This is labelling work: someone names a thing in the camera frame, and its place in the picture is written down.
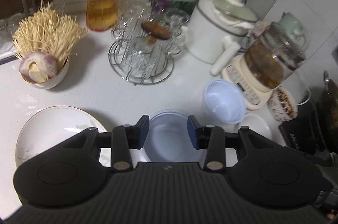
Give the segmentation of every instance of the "white countertop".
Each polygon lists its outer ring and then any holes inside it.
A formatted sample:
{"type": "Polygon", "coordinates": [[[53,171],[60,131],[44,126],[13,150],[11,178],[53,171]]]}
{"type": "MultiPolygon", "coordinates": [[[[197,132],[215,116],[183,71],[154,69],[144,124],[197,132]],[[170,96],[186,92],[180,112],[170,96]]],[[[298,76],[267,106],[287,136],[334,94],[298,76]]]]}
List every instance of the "white countertop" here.
{"type": "MultiPolygon", "coordinates": [[[[84,15],[78,21],[85,26],[84,15]]],[[[175,60],[173,74],[154,86],[134,86],[110,67],[110,31],[89,32],[76,45],[65,79],[55,88],[40,90],[27,84],[18,71],[19,60],[0,65],[0,218],[6,219],[20,205],[12,178],[16,169],[15,146],[21,128],[38,111],[57,105],[80,108],[97,118],[108,130],[135,124],[143,115],[163,109],[178,109],[205,120],[201,98],[205,85],[214,77],[210,65],[187,52],[175,60]]],[[[264,106],[256,111],[266,120],[274,141],[284,145],[275,121],[264,106]]]]}

